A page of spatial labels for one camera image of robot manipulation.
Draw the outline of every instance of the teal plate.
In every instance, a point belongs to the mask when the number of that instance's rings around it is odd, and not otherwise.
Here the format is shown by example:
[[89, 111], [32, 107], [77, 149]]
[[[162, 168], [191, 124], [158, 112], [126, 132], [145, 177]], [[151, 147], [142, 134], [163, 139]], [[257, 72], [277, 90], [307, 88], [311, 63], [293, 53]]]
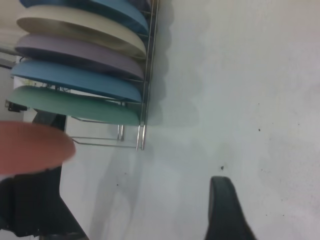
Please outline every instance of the teal plate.
[[116, 125], [138, 126], [136, 112], [101, 98], [55, 91], [49, 88], [21, 86], [8, 101], [54, 114], [106, 122]]

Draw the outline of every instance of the black object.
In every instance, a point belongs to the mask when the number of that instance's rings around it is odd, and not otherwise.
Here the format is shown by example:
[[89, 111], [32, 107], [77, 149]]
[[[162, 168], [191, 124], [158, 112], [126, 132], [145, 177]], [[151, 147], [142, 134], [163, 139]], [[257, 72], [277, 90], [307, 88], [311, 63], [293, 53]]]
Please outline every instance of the black object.
[[205, 240], [256, 240], [242, 212], [236, 189], [227, 177], [211, 179], [208, 218]]
[[[65, 130], [66, 116], [37, 110], [33, 123]], [[86, 236], [60, 197], [62, 167], [0, 182], [0, 229], [17, 237], [75, 240]]]
[[20, 113], [21, 111], [27, 111], [27, 110], [28, 110], [28, 108], [26, 106], [15, 104], [10, 101], [8, 102], [8, 111], [9, 112]]

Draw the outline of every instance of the white surface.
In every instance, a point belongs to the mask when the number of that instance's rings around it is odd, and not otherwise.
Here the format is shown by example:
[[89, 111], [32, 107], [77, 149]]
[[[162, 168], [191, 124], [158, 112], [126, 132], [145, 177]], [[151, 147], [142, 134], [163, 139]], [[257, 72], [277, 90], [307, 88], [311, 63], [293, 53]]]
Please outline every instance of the white surface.
[[16, 24], [24, 7], [18, 0], [1, 0], [0, 2], [0, 48], [12, 50], [20, 37], [26, 34]]
[[145, 151], [77, 146], [63, 166], [61, 196], [90, 240], [203, 239], [214, 175], [233, 180], [258, 239], [319, 239], [319, 10], [161, 1]]
[[26, 236], [26, 237], [17, 237], [10, 231], [0, 230], [0, 239], [1, 240], [38, 240], [38, 237]]

